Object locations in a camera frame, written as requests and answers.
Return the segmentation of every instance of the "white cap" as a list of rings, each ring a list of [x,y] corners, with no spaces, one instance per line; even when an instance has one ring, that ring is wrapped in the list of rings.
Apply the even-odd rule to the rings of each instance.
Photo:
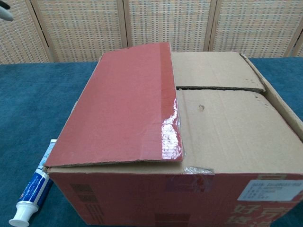
[[[33,213],[38,211],[38,207],[31,203],[17,203],[17,212],[13,219],[9,220],[9,223],[15,227],[27,227],[29,226],[29,219]]]

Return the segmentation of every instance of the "teal carpet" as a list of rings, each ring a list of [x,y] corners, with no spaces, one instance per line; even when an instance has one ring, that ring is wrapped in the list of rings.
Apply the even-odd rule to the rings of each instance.
[[[303,58],[252,59],[282,98],[303,119]],[[50,139],[58,137],[96,66],[87,63],[0,65],[0,226],[16,212],[16,202]],[[31,227],[86,227],[56,185]],[[303,203],[272,227],[302,227]]]

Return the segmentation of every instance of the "brown cardboard flap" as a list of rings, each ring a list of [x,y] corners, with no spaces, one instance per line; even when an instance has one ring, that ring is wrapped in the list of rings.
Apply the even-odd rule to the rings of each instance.
[[[184,149],[200,166],[215,173],[303,173],[303,144],[261,94],[178,91],[178,100]]]
[[[180,161],[169,43],[102,56],[45,166]]]
[[[237,52],[172,52],[172,62],[180,88],[265,91]]]

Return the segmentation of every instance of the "red cardboard flap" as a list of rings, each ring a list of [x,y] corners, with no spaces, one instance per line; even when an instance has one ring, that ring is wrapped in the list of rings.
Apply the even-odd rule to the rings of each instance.
[[[169,43],[105,53],[46,166],[182,159]]]

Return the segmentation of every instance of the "toothpaste tube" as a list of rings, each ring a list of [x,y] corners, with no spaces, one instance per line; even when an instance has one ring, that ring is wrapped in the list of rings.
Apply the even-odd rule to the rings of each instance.
[[[25,190],[21,194],[17,202],[17,212],[13,219],[9,220],[12,226],[27,227],[29,226],[29,219],[33,213],[39,210],[39,207],[43,204],[53,181],[49,179],[49,176],[43,172],[43,164],[49,157],[57,140],[51,140],[43,158],[31,181],[27,184]]]

